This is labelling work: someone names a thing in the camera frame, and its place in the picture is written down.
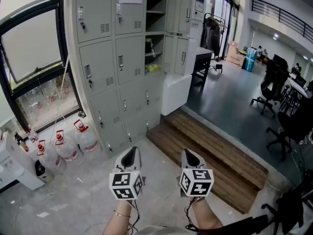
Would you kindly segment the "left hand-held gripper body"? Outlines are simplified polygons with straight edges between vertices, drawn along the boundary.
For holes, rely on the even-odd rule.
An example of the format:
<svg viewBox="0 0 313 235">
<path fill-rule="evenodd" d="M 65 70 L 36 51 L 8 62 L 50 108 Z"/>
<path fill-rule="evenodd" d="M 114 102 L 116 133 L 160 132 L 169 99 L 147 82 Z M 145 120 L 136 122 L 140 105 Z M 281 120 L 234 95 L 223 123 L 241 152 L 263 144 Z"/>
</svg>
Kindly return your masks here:
<svg viewBox="0 0 313 235">
<path fill-rule="evenodd" d="M 144 179 L 141 167 L 116 166 L 109 176 L 109 188 L 116 200 L 136 200 L 142 194 Z"/>
</svg>

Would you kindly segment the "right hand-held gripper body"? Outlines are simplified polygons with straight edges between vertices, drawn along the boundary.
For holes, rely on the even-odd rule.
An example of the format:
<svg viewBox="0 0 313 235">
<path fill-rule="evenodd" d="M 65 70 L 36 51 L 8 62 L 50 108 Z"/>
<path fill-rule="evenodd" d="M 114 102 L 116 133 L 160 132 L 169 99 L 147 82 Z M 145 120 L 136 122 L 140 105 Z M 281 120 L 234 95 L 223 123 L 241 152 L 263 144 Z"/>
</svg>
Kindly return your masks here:
<svg viewBox="0 0 313 235">
<path fill-rule="evenodd" d="M 213 184 L 212 169 L 182 168 L 179 179 L 180 197 L 207 197 Z"/>
</svg>

